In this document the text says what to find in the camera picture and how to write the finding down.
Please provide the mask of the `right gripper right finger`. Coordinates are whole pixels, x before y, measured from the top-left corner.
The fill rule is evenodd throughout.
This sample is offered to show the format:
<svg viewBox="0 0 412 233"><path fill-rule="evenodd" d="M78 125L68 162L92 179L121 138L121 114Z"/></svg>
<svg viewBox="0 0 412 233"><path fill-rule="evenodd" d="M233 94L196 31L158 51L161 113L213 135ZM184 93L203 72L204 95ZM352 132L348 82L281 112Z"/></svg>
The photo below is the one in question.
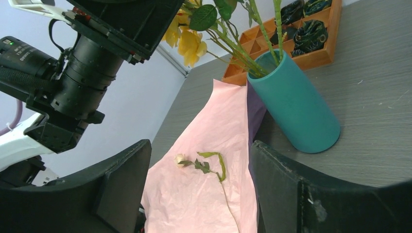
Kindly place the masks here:
<svg viewBox="0 0 412 233"><path fill-rule="evenodd" d="M371 187L290 159L261 141L250 147L260 233L409 233L412 183Z"/></svg>

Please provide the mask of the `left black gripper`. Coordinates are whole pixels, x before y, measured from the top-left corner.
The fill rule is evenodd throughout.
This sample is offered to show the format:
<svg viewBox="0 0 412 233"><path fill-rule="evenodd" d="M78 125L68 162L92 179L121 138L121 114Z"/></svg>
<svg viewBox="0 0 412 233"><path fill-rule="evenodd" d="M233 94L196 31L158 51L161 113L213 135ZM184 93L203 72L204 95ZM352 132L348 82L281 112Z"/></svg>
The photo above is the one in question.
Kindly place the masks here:
<svg viewBox="0 0 412 233"><path fill-rule="evenodd" d="M72 28L130 64L149 60L183 0L71 0Z"/></svg>

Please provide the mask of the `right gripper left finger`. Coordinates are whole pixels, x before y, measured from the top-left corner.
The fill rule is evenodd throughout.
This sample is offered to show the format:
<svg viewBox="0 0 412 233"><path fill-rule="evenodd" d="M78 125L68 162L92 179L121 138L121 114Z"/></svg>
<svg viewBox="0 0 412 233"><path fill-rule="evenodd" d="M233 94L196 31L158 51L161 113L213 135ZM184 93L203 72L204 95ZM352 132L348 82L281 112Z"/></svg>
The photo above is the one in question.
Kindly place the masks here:
<svg viewBox="0 0 412 233"><path fill-rule="evenodd" d="M141 198L152 146L116 155L43 186L0 189L3 233L141 233Z"/></svg>

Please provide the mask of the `white rose stem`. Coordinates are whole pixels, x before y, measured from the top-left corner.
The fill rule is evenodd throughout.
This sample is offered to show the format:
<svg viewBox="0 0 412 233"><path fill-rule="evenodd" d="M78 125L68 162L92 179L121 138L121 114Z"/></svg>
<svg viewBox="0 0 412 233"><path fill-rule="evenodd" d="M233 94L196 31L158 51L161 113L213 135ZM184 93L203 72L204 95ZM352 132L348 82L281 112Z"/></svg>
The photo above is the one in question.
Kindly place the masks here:
<svg viewBox="0 0 412 233"><path fill-rule="evenodd" d="M207 161L201 162L198 159L195 159L195 161L191 161L191 160L187 159L186 155L181 154L181 153L177 154L174 157L173 160L174 160L175 164L178 167L194 166L195 169L198 169L198 170L202 171L204 174L212 173L212 174L215 174L217 176L217 178L219 180L219 183L220 183L220 186L222 188L224 197L225 197L226 206L227 206L227 208L228 208L228 210L229 210L229 212L230 212L230 214L231 214L231 216L232 216L232 218L233 218L233 220L236 224L237 231L240 233L239 224L238 224L238 222L235 218L235 215L234 215L234 213L233 213L233 211L232 211L232 209L229 205L229 198L227 196L225 187L223 185L223 181L225 181L226 178L227 178L226 165L225 165L225 162L224 162L223 155L220 152L216 152L216 151L197 152L197 155L200 156L200 157L203 157L203 158L210 158L210 157L213 157L213 156L217 156L218 160L219 160L219 164L221 166L221 173L212 170L211 167L210 167L209 162L207 162Z"/></svg>

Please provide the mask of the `pink wrapping paper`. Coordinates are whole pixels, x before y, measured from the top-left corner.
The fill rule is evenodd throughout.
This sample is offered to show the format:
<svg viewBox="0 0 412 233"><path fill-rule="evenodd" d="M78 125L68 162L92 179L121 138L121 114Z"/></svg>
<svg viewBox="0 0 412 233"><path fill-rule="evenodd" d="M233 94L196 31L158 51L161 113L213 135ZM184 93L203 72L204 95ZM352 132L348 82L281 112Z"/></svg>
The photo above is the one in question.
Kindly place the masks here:
<svg viewBox="0 0 412 233"><path fill-rule="evenodd" d="M247 88L213 82L205 107L185 128L169 151L148 171L142 196L148 233L238 233L215 174L194 166L178 167L177 154L207 161L221 173L217 156L223 155L227 178L223 181L229 205L241 233L258 230L255 188L249 172Z"/></svg>

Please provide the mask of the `purple wrapping paper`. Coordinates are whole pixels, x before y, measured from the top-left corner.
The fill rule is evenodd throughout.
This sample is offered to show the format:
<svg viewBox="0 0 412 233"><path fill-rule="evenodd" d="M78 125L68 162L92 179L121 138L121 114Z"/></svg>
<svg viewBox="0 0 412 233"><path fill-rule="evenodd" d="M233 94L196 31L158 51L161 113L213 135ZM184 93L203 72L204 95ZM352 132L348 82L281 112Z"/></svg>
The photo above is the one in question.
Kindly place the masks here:
<svg viewBox="0 0 412 233"><path fill-rule="evenodd" d="M247 82L246 105L249 132L248 143L251 146L267 110L249 81Z"/></svg>

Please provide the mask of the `yellow pink flower bunch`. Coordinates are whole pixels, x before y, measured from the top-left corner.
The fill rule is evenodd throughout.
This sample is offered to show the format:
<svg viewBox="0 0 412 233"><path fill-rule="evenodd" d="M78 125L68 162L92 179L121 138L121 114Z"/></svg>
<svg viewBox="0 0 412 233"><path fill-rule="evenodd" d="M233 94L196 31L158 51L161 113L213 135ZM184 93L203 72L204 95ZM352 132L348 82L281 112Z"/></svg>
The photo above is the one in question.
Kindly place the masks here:
<svg viewBox="0 0 412 233"><path fill-rule="evenodd" d="M177 50L186 67L195 67L207 54L217 58L217 54L208 48L207 43L212 42L231 54L232 59L227 64L237 65L258 78L263 77L268 71L241 45L240 32L231 21L237 6L247 12L249 23L262 24L255 0L185 0L162 41Z"/></svg>

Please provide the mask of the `pink rose stem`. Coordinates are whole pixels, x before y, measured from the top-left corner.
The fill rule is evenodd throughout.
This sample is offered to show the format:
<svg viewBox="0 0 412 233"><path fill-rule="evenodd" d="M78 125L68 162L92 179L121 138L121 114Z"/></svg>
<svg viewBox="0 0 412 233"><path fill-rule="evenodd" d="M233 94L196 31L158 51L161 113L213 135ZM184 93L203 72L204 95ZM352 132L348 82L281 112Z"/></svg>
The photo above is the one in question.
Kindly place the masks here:
<svg viewBox="0 0 412 233"><path fill-rule="evenodd" d="M275 55L275 63L277 66L283 60L283 41L282 41L282 20L281 20L281 0L273 0L275 10L275 24L278 35L278 57Z"/></svg>

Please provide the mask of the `peach rose stem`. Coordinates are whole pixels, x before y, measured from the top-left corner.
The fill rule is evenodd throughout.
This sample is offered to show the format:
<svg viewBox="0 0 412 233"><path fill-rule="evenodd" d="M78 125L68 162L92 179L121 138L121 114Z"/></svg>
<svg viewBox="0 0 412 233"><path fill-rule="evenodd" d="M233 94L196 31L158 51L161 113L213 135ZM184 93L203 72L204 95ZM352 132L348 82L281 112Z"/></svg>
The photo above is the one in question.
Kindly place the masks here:
<svg viewBox="0 0 412 233"><path fill-rule="evenodd" d="M280 63L280 58L278 58L277 54L275 53L272 43L269 39L269 36L267 34L267 31L264 27L264 23L262 22L262 19L260 17L260 14L258 12L257 4L255 0L248 0L247 3L245 4L245 8L248 11L248 16L249 16L249 26L252 25L252 22L256 22L258 26L260 27L260 31L262 32L262 35L268 45L268 50L270 54L272 55L272 58L274 59L274 63L276 66L279 66Z"/></svg>

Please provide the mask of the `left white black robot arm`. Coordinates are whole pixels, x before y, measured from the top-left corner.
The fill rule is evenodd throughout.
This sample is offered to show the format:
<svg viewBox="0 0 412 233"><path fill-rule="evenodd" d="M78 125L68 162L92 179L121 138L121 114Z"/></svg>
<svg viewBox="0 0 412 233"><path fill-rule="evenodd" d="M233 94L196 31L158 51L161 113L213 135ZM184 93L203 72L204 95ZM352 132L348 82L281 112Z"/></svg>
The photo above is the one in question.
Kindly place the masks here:
<svg viewBox="0 0 412 233"><path fill-rule="evenodd" d="M46 168L41 155L77 146L123 62L150 59L181 0L73 0L64 10L52 0L11 0L11 7L61 21L76 31L71 48L55 59L12 36L0 40L0 90L17 110L34 114L0 135L0 186L30 186Z"/></svg>

